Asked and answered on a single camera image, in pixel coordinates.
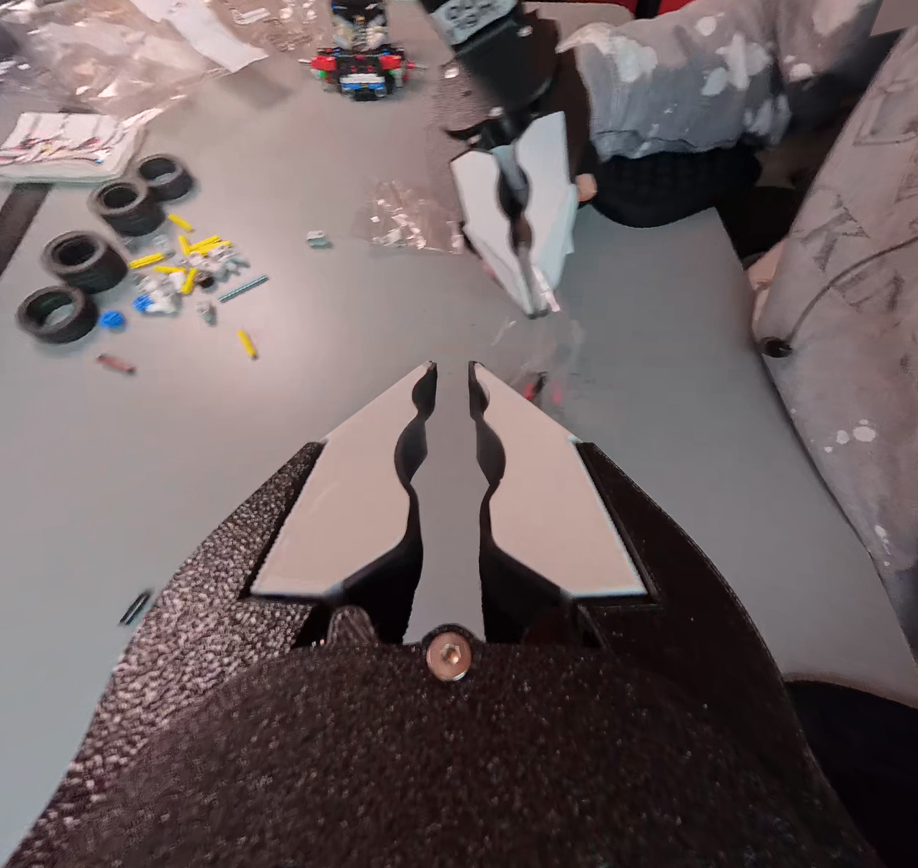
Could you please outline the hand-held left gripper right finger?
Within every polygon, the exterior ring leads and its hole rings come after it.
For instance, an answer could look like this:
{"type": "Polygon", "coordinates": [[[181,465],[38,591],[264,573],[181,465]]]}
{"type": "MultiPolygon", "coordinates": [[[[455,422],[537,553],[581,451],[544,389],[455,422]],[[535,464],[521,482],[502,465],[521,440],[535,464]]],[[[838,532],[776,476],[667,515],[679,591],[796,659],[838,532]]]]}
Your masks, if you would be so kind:
{"type": "Polygon", "coordinates": [[[482,363],[468,365],[485,636],[520,642],[579,605],[642,606],[649,581],[583,454],[588,444],[482,363]]]}

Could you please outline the small clear plastic bag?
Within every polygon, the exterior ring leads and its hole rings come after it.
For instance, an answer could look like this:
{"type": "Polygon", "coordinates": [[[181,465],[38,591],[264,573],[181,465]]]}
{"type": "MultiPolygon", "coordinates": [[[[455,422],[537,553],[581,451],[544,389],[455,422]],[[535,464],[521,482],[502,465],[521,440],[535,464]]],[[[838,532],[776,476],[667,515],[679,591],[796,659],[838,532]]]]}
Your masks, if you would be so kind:
{"type": "Polygon", "coordinates": [[[425,189],[375,183],[358,208],[353,234],[378,247],[459,254],[465,237],[455,214],[425,189]]]}

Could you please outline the person's right forearm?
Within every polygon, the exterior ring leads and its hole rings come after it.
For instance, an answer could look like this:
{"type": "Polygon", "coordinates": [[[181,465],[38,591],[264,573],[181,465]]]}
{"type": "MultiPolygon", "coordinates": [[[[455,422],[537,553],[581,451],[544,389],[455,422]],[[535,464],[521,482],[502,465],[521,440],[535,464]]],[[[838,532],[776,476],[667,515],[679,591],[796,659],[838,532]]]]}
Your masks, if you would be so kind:
{"type": "Polygon", "coordinates": [[[600,159],[770,147],[831,117],[871,82],[894,39],[871,36],[882,0],[696,0],[572,50],[600,159]]]}

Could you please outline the instruction booklet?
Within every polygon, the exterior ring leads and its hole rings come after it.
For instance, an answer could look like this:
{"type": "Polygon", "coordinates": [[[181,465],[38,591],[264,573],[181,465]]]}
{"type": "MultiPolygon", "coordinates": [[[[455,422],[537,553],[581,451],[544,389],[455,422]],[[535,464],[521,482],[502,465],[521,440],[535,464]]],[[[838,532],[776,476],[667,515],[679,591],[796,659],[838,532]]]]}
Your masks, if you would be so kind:
{"type": "Polygon", "coordinates": [[[104,115],[25,112],[2,139],[1,178],[72,184],[117,179],[144,135],[144,126],[104,115]]]}

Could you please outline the crumpled clear plastic bag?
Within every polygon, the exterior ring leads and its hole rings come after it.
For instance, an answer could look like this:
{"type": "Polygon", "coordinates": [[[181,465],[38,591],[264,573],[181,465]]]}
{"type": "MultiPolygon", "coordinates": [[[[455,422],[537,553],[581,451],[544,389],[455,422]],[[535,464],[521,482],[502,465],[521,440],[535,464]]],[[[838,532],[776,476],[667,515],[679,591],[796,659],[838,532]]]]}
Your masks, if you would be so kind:
{"type": "MultiPolygon", "coordinates": [[[[302,62],[317,44],[318,0],[202,1],[268,59],[302,62]]],[[[141,121],[231,74],[129,0],[2,0],[3,106],[22,94],[64,111],[141,121]]]]}

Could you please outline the person's bleached sweatshirt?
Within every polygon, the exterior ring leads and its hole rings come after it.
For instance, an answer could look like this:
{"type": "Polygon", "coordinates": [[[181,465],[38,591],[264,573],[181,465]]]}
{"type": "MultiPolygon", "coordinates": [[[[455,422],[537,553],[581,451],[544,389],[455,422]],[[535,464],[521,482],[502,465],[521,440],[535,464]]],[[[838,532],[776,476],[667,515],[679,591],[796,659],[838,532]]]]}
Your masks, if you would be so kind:
{"type": "Polygon", "coordinates": [[[798,211],[754,335],[916,655],[917,30],[879,66],[798,211]]]}

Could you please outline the black rubber tyre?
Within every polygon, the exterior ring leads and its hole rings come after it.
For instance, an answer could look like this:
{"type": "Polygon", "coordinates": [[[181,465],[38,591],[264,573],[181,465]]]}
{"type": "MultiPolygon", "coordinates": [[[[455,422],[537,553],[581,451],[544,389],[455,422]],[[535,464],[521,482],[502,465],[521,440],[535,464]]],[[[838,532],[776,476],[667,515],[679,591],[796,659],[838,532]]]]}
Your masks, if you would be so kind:
{"type": "Polygon", "coordinates": [[[152,189],[140,179],[128,177],[102,184],[90,193],[88,205],[121,237],[145,237],[166,221],[152,189]]]}
{"type": "Polygon", "coordinates": [[[65,345],[93,331],[99,309],[88,293],[69,286],[49,286],[27,296],[17,308],[17,324],[40,343],[65,345]]]}
{"type": "Polygon", "coordinates": [[[41,260],[63,285],[89,294],[116,288],[130,271],[121,254],[91,231],[70,231],[52,239],[41,260]]]}
{"type": "Polygon", "coordinates": [[[165,153],[147,156],[137,162],[136,173],[150,189],[155,201],[169,203],[189,195],[196,180],[178,157],[165,153]]]}

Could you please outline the toy car model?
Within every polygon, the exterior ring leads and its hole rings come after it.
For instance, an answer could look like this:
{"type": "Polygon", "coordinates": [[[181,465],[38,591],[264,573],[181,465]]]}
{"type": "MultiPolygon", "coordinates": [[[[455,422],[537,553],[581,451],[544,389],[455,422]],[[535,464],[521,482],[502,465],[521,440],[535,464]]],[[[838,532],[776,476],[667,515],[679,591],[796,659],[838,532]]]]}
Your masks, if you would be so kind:
{"type": "Polygon", "coordinates": [[[330,41],[308,62],[324,89],[355,102],[384,100],[419,65],[390,36],[388,0],[328,0],[330,41]]]}

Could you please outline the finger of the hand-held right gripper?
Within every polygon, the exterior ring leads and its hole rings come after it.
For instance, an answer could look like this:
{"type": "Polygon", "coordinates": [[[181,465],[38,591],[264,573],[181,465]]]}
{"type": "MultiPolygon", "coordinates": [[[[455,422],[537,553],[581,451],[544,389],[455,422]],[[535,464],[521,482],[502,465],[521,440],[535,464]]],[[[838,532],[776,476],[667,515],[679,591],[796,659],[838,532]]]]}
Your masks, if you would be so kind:
{"type": "Polygon", "coordinates": [[[498,161],[485,151],[467,151],[451,162],[451,173],[465,236],[513,303],[525,315],[536,315],[531,284],[513,244],[511,219],[500,201],[498,161]]]}
{"type": "Polygon", "coordinates": [[[554,292],[575,249],[579,194],[569,174],[565,114],[555,112],[535,119],[516,144],[516,163],[528,185],[523,216],[530,242],[521,257],[529,297],[526,311],[542,315],[557,309],[554,292]]]}

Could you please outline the white paper slip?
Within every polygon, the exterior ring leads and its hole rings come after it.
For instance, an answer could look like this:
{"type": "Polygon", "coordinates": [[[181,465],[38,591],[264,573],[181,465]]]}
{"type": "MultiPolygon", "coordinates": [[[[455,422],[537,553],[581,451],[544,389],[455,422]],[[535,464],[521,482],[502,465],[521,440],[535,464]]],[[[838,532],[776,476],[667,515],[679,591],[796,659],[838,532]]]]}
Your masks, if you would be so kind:
{"type": "Polygon", "coordinates": [[[156,23],[166,22],[200,55],[235,73],[269,54],[237,38],[202,0],[129,0],[156,23]]]}

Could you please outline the grey desk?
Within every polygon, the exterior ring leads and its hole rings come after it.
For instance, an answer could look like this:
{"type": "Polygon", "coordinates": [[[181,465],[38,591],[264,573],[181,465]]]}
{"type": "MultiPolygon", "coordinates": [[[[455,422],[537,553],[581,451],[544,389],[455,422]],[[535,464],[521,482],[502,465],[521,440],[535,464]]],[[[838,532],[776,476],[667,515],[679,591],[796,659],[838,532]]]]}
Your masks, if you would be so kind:
{"type": "MultiPolygon", "coordinates": [[[[479,629],[467,362],[514,305],[470,255],[352,235],[372,186],[432,188],[425,128],[447,50],[420,6],[397,40],[427,66],[394,98],[352,103],[276,57],[210,81],[150,123],[145,151],[197,179],[178,214],[224,234],[269,281],[219,309],[129,315],[44,347],[17,327],[52,278],[44,246],[100,228],[82,188],[48,193],[2,277],[2,862],[40,815],[130,640],[119,620],[306,443],[417,365],[439,380],[415,478],[424,575],[408,635],[479,629]],[[314,250],[309,231],[333,247],[314,250]],[[250,360],[236,331],[259,351],[250,360]],[[96,362],[136,365],[124,375],[96,362]]],[[[699,544],[792,679],[916,704],[916,669],[877,572],[824,490],[755,348],[751,291],[717,212],[654,229],[579,212],[559,294],[585,330],[560,418],[699,544]]]]}

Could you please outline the pile of grey yellow bricks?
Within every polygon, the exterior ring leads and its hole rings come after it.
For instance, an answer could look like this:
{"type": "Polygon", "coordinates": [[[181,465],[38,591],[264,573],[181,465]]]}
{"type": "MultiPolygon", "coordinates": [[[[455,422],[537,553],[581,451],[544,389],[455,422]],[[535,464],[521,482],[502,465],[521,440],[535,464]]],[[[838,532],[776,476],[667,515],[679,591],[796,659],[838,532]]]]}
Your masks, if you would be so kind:
{"type": "MultiPolygon", "coordinates": [[[[133,299],[148,293],[156,306],[147,314],[138,313],[133,306],[132,310],[138,315],[173,317],[188,308],[201,319],[196,302],[206,300],[214,304],[218,323],[219,289],[250,266],[230,240],[221,235],[198,238],[188,220],[167,212],[163,228],[129,261],[133,299]]],[[[217,323],[204,322],[211,327],[217,323]]]]}

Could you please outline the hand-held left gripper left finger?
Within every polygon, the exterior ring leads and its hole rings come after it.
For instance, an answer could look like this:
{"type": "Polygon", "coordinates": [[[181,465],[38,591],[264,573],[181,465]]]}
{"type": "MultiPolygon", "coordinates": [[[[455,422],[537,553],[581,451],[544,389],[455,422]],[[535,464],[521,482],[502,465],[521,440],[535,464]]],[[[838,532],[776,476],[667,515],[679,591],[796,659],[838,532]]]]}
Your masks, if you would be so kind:
{"type": "Polygon", "coordinates": [[[427,361],[321,441],[263,551],[254,597],[352,606],[383,642],[405,640],[422,571],[418,495],[438,369],[427,361]]]}

